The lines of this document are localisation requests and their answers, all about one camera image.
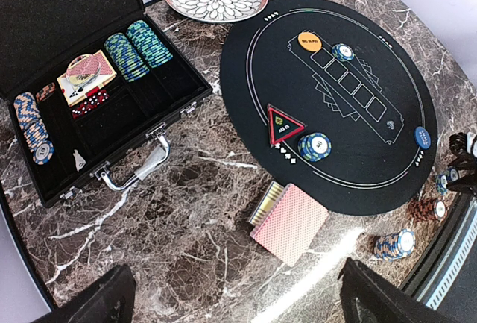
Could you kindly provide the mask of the blue small blind button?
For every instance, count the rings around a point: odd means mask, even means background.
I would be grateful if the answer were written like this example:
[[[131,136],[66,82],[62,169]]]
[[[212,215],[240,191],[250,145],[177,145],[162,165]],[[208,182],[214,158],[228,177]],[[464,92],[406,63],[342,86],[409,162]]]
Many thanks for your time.
[[[428,150],[431,147],[432,139],[430,134],[422,126],[417,126],[414,129],[414,139],[416,144],[423,150]]]

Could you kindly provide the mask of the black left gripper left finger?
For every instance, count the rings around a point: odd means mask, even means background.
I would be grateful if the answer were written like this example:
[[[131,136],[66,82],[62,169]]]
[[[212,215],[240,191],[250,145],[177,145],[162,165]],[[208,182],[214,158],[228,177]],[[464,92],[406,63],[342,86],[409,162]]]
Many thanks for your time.
[[[62,307],[37,322],[131,322],[136,281],[126,264],[111,268]]]

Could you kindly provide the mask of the blue green chip stack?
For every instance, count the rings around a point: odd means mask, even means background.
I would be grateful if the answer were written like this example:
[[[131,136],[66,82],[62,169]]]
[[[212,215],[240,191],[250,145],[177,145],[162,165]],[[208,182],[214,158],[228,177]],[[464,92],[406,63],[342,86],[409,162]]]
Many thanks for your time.
[[[447,168],[436,177],[436,190],[441,195],[444,195],[448,191],[447,186],[457,179],[459,179],[458,170],[455,167]]]

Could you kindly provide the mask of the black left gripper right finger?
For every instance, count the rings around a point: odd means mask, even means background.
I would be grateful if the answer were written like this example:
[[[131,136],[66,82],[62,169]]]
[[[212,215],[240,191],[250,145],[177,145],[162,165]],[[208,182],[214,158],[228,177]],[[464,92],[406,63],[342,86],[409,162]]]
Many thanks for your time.
[[[374,272],[360,260],[348,257],[338,276],[342,279],[341,306],[346,322],[361,322],[360,303],[369,322],[454,322]]]

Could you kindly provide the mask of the orange big blind button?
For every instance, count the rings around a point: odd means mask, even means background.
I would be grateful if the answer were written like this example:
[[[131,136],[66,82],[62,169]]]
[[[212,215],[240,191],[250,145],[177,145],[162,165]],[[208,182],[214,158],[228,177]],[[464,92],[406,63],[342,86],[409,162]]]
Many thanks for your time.
[[[312,32],[301,32],[297,36],[298,43],[303,49],[310,52],[317,52],[322,48],[322,42],[318,35]]]

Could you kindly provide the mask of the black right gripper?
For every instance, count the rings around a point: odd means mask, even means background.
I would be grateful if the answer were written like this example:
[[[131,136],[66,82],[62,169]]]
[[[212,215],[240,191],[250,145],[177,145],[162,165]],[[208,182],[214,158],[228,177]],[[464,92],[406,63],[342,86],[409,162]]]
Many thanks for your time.
[[[455,159],[448,165],[459,170],[471,171],[459,179],[449,181],[447,189],[468,195],[476,194],[476,134],[473,132],[459,132],[449,138],[449,149]]]

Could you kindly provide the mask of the brown white chip stack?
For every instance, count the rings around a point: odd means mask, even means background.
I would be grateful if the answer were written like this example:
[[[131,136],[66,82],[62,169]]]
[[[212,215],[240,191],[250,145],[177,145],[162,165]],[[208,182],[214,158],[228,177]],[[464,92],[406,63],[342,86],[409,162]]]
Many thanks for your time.
[[[414,199],[410,201],[408,211],[419,222],[442,221],[447,214],[446,205],[439,198]]]

